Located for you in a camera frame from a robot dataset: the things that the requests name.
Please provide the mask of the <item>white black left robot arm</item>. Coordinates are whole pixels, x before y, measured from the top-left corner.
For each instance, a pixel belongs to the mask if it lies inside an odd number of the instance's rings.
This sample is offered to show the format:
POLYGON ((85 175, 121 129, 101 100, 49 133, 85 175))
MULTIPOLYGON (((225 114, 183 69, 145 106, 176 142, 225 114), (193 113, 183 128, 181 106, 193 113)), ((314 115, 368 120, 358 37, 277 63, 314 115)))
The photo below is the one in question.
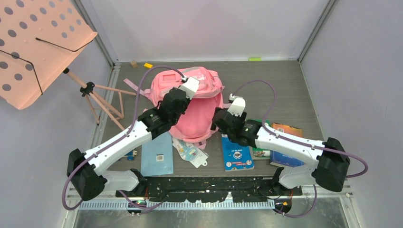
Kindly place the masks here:
POLYGON ((139 171, 108 171, 108 168, 131 150, 176 125, 196 91, 183 85, 173 88, 157 107, 143 112, 134 124, 109 141, 87 152, 73 150, 68 157, 67 177, 82 201, 92 200, 108 190, 124 190, 135 197, 142 196, 146 184, 139 171))

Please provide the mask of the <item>green paperback book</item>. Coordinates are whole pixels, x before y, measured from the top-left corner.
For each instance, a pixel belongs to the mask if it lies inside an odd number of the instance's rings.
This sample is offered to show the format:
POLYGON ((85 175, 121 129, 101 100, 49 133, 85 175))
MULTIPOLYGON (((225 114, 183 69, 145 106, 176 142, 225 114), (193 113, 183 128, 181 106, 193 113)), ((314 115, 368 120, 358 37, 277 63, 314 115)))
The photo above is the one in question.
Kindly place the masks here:
POLYGON ((249 147, 249 152, 253 160, 269 160, 271 150, 249 147))

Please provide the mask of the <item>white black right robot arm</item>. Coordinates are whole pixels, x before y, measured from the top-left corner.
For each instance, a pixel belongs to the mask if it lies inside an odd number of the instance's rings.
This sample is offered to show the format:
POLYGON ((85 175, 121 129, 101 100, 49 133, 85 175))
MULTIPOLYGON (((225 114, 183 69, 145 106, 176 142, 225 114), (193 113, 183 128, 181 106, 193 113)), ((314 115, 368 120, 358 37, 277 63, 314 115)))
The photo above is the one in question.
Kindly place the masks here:
POLYGON ((345 152, 331 152, 342 147, 336 139, 323 142, 300 138, 276 131, 261 121, 247 120, 245 112, 234 116, 223 108, 216 108, 211 128, 227 135, 232 143, 280 152, 302 161, 302 166, 276 169, 269 185, 278 195, 315 184, 333 192, 343 189, 350 159, 345 152))

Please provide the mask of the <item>blue paperback book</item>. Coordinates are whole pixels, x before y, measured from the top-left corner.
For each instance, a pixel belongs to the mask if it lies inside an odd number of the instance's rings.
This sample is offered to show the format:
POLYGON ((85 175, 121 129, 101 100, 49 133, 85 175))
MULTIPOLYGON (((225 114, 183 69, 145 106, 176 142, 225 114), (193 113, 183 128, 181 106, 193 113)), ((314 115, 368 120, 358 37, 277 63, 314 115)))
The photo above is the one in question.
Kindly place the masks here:
POLYGON ((221 144, 225 171, 254 169, 254 161, 248 146, 231 142, 225 134, 221 135, 221 144))

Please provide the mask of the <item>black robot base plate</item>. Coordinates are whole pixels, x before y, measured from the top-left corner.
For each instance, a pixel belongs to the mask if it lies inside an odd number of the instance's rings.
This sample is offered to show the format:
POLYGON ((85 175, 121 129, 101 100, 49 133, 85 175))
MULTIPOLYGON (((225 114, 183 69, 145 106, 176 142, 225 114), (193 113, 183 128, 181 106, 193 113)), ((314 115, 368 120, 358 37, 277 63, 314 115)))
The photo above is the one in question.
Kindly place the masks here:
POLYGON ((302 189, 276 187, 271 177, 147 177, 132 191, 116 192, 117 197, 146 198, 152 202, 195 203, 223 202, 232 196, 234 202, 264 202, 279 196, 301 196, 302 189))

